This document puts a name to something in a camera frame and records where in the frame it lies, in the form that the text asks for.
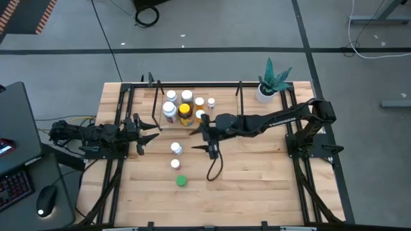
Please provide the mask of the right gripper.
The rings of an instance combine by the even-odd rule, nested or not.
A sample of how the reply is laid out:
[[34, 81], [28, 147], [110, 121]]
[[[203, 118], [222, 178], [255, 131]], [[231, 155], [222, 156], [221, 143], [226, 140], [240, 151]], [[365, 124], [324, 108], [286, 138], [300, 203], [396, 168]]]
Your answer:
[[192, 146], [193, 149], [204, 150], [208, 153], [210, 159], [218, 158], [218, 130], [210, 127], [211, 120], [207, 114], [201, 115], [201, 123], [194, 129], [190, 135], [202, 133], [203, 140], [207, 145]]

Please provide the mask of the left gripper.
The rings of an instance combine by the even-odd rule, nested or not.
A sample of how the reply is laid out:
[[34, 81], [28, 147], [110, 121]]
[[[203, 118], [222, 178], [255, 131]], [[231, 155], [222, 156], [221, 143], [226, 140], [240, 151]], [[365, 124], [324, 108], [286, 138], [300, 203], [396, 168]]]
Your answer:
[[137, 134], [137, 154], [144, 155], [143, 146], [146, 146], [150, 141], [158, 137], [159, 133], [142, 135], [141, 130], [150, 130], [153, 128], [157, 128], [158, 126], [156, 124], [145, 123], [137, 113], [133, 114], [133, 119]]

